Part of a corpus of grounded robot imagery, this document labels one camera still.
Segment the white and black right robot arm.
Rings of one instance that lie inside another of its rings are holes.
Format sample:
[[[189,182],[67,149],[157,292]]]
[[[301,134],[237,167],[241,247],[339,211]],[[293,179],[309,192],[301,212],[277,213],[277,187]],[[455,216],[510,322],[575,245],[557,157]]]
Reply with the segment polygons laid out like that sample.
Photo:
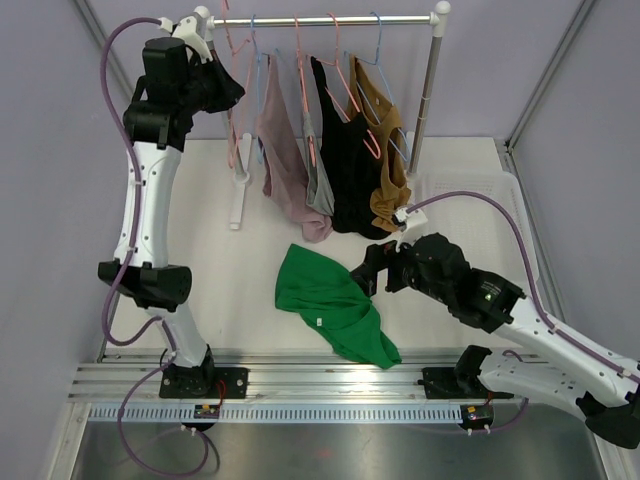
[[[638,448],[638,361],[548,315],[538,299],[504,277],[471,267],[461,248],[440,234],[412,243],[372,244],[350,275],[371,297],[381,271],[387,274],[387,292],[418,291],[445,305],[462,324],[514,342],[543,360],[527,364],[471,345],[453,374],[460,393],[476,396],[486,390],[526,397],[575,416],[618,447]]]

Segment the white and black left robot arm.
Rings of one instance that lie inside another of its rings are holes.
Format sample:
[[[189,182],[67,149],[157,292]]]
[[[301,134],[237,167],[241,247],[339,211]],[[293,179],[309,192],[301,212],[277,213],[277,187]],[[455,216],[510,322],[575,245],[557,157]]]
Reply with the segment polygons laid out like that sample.
[[[237,368],[215,367],[187,300],[193,275],[173,265],[167,246],[173,182],[186,136],[199,112],[231,109],[244,89],[224,69],[206,40],[161,37],[146,42],[144,73],[117,120],[128,156],[121,237],[98,277],[112,293],[130,298],[157,324],[169,344],[160,395],[169,399],[223,398]]]

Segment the mauve pink tank top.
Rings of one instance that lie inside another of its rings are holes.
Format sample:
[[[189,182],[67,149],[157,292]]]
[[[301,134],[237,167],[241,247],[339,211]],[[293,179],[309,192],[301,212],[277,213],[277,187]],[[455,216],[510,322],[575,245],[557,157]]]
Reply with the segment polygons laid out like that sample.
[[[255,131],[265,166],[263,194],[300,226],[303,239],[319,243],[332,233],[330,217],[307,204],[309,177],[289,120],[280,86],[278,62],[267,60],[267,81]]]

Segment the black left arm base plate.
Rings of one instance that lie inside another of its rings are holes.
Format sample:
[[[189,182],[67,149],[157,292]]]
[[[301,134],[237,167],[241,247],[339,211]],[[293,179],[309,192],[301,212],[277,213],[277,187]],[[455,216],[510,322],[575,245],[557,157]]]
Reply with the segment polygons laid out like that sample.
[[[168,367],[162,374],[163,399],[245,399],[249,370],[241,367]]]

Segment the pink wire hanger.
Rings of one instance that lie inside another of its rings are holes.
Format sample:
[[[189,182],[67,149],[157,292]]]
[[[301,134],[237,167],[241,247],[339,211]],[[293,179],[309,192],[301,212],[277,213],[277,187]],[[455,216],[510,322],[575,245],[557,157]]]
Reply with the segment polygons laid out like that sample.
[[[233,36],[231,33],[231,28],[227,24],[229,12],[230,12],[229,1],[222,0],[221,1],[221,18],[224,21],[223,28],[225,32],[225,38],[226,38],[228,48],[229,48],[229,53],[231,56],[231,67],[230,67],[231,76],[232,78],[235,78],[236,75],[238,74],[239,55],[242,52],[242,50],[248,45],[249,38],[246,37],[240,43],[237,43],[237,44],[234,43]],[[241,161],[238,160],[240,140],[238,139],[238,134],[237,134],[236,117],[237,117],[236,108],[232,107],[227,113],[227,120],[228,120],[228,127],[229,127],[227,163],[229,167],[233,170],[235,170],[237,167],[242,166]]]

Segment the green tank top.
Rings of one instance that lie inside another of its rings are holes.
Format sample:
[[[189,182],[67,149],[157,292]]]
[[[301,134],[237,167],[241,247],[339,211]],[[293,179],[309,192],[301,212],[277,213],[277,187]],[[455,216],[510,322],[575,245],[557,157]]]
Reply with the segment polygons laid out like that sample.
[[[329,257],[290,245],[277,275],[274,302],[277,309],[298,314],[343,359],[381,369],[402,363],[372,300]]]

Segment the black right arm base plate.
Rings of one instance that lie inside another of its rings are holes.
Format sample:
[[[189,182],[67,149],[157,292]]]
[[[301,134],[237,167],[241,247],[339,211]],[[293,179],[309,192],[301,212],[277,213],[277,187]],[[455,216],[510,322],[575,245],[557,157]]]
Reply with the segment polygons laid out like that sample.
[[[416,383],[433,400],[513,399],[507,392],[490,391],[477,378],[458,378],[453,367],[425,367]]]

